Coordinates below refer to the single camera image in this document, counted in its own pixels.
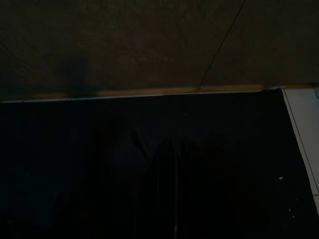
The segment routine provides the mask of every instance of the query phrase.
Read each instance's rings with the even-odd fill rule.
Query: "floor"
[[[314,89],[283,89],[319,213],[319,99]]]

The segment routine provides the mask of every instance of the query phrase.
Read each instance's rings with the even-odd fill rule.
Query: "white tile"
[[[312,88],[284,89],[283,94],[313,194],[318,194],[319,100]]]
[[[314,201],[316,203],[317,211],[318,211],[318,214],[319,214],[319,195],[318,196],[314,196]]]

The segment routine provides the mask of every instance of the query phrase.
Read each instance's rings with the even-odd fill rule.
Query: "tile grout line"
[[[298,129],[296,120],[295,120],[294,113],[293,113],[293,111],[292,111],[292,109],[291,109],[291,105],[290,105],[290,103],[289,103],[286,90],[285,90],[285,89],[282,89],[282,91],[283,91],[283,93],[284,93],[284,99],[286,99],[285,101],[287,102],[287,108],[289,107],[288,111],[291,112],[291,116],[292,116],[291,121],[293,121],[292,123],[295,125],[295,128],[296,128],[295,136],[296,136],[296,138],[298,137],[299,140],[300,140],[301,148],[303,149],[303,152],[305,153],[306,161],[307,161],[307,163],[308,163],[308,166],[309,166],[309,169],[310,169],[310,172],[311,172],[311,176],[312,176],[312,178],[313,178],[313,180],[314,180],[314,182],[315,182],[315,186],[316,186],[316,189],[317,189],[317,193],[319,193],[319,189],[318,189],[318,185],[317,185],[317,182],[316,182],[314,173],[313,173],[313,169],[311,168],[311,165],[310,165],[310,163],[309,163],[309,159],[308,159],[308,156],[307,156],[307,152],[306,152],[306,150],[305,150],[305,146],[304,146],[303,140],[302,140],[302,138],[301,138],[301,136],[300,136],[300,132],[299,132],[299,129]]]
[[[233,26],[234,26],[234,24],[235,24],[235,22],[236,22],[236,20],[237,20],[237,18],[238,18],[238,16],[239,16],[241,10],[243,9],[245,3],[246,3],[246,0],[243,1],[243,3],[241,4],[241,6],[240,6],[240,8],[239,8],[239,10],[238,10],[238,12],[237,12],[237,14],[235,15],[235,18],[234,18],[233,22],[230,24],[230,27],[229,27],[228,31],[226,32],[226,35],[225,35],[223,41],[221,42],[219,48],[217,49],[216,54],[215,54],[213,60],[212,60],[211,63],[209,64],[209,66],[208,66],[208,68],[207,68],[207,70],[206,70],[206,72],[205,72],[203,78],[202,78],[201,81],[199,82],[199,87],[203,84],[203,82],[204,82],[204,80],[205,80],[205,78],[206,78],[206,76],[207,76],[207,74],[208,74],[208,71],[210,70],[210,68],[211,68],[212,65],[214,64],[214,62],[215,62],[215,60],[216,60],[216,58],[217,58],[217,55],[219,54],[221,48],[223,47],[223,45],[224,45],[224,43],[225,43],[225,41],[226,41],[226,39],[227,39],[227,37],[228,37],[228,35],[229,35],[231,29],[233,28]]]

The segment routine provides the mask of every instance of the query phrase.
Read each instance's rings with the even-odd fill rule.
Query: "dark fabric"
[[[0,115],[1,238],[317,238],[280,90]]]

